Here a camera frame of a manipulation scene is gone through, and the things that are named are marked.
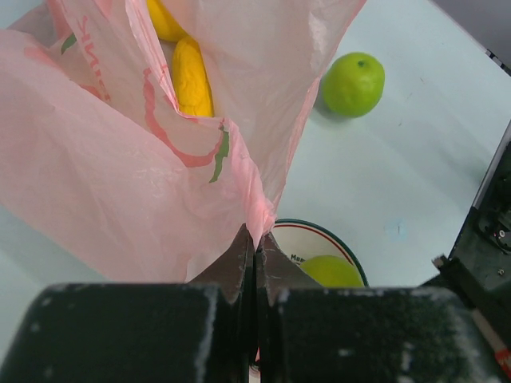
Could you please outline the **pink plastic bag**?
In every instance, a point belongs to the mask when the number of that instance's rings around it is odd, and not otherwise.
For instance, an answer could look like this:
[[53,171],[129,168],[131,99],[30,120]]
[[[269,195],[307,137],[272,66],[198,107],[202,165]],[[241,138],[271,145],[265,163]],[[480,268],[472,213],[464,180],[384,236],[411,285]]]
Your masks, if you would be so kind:
[[215,115],[178,108],[142,1],[45,1],[1,32],[1,202],[107,278],[183,282],[267,233],[360,1],[168,1]]

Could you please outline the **green fake pear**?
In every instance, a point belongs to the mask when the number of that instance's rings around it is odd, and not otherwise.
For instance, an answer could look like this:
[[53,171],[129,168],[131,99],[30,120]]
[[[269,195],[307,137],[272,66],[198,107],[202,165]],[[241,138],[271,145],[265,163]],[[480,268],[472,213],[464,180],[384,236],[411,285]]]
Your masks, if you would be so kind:
[[319,255],[300,265],[302,271],[320,285],[328,288],[364,287],[358,269],[345,259],[333,255]]

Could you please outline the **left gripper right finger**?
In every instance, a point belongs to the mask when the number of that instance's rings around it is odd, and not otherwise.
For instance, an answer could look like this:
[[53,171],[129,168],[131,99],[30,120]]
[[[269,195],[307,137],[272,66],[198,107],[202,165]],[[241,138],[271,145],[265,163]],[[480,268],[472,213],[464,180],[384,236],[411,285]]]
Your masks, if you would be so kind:
[[492,382],[493,355],[452,291],[327,289],[271,235],[255,254],[264,382]]

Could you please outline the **yellow fake banana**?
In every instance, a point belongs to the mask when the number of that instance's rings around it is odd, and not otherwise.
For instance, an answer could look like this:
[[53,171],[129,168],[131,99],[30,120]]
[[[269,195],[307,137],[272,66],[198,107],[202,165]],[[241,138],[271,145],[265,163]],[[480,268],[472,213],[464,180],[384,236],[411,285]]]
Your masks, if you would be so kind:
[[214,116],[212,91],[203,57],[198,43],[190,36],[176,44],[172,55],[172,84],[182,113]]

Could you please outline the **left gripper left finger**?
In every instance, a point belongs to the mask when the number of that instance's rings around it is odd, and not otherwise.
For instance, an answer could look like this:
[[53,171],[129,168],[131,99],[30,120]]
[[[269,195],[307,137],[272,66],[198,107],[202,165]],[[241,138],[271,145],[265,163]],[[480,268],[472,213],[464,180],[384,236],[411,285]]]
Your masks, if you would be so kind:
[[61,283],[31,303],[4,382],[246,382],[254,247],[246,227],[187,283]]

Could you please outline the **round printed plate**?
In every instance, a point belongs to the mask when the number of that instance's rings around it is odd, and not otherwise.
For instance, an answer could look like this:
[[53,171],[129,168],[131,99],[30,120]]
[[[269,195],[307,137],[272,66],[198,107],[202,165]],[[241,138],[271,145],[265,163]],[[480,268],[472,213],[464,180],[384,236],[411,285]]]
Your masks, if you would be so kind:
[[280,250],[299,268],[303,262],[315,256],[333,255],[356,267],[364,287],[369,286],[365,272],[354,253],[327,229],[300,219],[279,219],[275,222],[272,234]]

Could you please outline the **green fake guava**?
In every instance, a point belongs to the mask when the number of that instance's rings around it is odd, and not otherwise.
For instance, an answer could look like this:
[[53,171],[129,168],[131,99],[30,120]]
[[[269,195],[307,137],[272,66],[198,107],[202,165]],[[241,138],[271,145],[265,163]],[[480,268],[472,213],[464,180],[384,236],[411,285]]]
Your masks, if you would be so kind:
[[382,64],[374,56],[362,52],[345,54],[333,62],[323,78],[323,101],[340,116],[364,116],[381,100],[385,77]]

